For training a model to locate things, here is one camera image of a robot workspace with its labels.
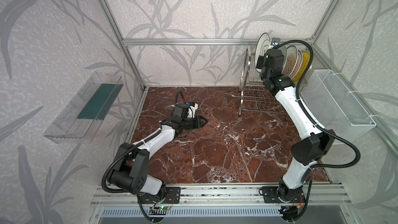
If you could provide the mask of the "mint green flower plate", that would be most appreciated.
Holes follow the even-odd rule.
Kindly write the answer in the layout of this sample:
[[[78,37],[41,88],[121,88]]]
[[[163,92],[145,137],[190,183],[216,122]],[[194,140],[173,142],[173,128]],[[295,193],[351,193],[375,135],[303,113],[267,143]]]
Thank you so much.
[[[284,58],[287,57],[287,49],[286,49],[286,46],[285,46],[285,45],[279,47],[278,50],[280,50],[280,51],[282,52]]]

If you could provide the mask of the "orange sunburst plate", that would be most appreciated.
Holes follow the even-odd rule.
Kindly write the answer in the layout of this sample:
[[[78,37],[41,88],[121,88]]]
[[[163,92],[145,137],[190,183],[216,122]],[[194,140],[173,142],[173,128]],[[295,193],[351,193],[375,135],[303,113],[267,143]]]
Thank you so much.
[[[297,62],[297,48],[293,45],[287,47],[286,49],[286,61],[283,68],[283,74],[290,76],[293,72],[296,62]]]
[[[291,71],[291,73],[290,73],[290,78],[293,80],[293,81],[296,81],[296,76],[297,76],[297,74],[298,74],[298,72],[299,72],[299,70],[300,70],[300,68],[301,68],[301,66],[302,66],[302,63],[303,63],[303,55],[302,55],[302,52],[301,51],[297,51],[297,56],[296,56],[296,62],[295,62],[295,65],[294,65],[294,67],[293,67],[293,70]]]

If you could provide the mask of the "yellow grid plate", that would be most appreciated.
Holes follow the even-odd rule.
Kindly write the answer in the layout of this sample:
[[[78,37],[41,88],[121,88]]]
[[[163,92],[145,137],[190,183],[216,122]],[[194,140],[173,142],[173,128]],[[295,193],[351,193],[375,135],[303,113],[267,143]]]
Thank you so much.
[[[310,56],[311,56],[310,52],[308,50],[301,51],[301,55],[302,55],[302,63],[300,65],[298,72],[293,77],[293,82],[295,84],[299,81],[299,79],[302,77],[305,69],[308,67]]]

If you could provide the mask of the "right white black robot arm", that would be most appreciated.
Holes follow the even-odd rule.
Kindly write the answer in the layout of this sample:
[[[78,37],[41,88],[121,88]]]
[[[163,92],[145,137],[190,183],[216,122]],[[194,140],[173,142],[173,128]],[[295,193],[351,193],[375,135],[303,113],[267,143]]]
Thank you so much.
[[[262,48],[256,52],[255,60],[263,85],[284,107],[301,138],[291,147],[292,161],[279,181],[278,194],[281,198],[287,198],[296,195],[302,188],[306,177],[328,152],[334,139],[315,127],[310,120],[312,114],[305,114],[307,106],[299,99],[297,87],[288,75],[282,73],[285,60],[282,51]]]

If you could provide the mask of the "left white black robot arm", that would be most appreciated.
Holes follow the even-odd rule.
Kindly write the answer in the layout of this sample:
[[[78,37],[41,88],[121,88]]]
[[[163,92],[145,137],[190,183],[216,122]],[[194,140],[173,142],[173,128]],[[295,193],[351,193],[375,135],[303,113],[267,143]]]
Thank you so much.
[[[207,119],[196,114],[198,107],[194,102],[177,103],[156,131],[133,144],[123,143],[102,177],[103,190],[112,194],[129,192],[164,198],[165,183],[148,175],[149,160],[184,130],[200,129],[208,123]]]

